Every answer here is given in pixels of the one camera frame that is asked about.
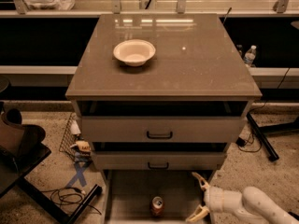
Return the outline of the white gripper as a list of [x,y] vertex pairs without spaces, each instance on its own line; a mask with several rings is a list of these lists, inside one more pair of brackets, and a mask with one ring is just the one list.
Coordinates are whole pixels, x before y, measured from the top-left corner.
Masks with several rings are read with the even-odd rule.
[[200,189],[205,192],[204,201],[207,207],[199,204],[185,219],[186,222],[195,223],[202,220],[209,214],[209,211],[235,215],[241,210],[242,194],[240,192],[210,187],[208,182],[196,172],[192,172],[192,176],[198,180]]

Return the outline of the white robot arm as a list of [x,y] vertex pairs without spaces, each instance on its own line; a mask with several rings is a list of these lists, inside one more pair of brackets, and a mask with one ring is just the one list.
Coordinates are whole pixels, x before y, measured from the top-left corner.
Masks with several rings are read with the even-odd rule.
[[263,191],[245,187],[242,192],[210,186],[198,173],[192,172],[204,192],[204,203],[199,204],[186,218],[189,223],[204,219],[212,213],[229,213],[249,224],[299,224],[299,220],[278,206]]

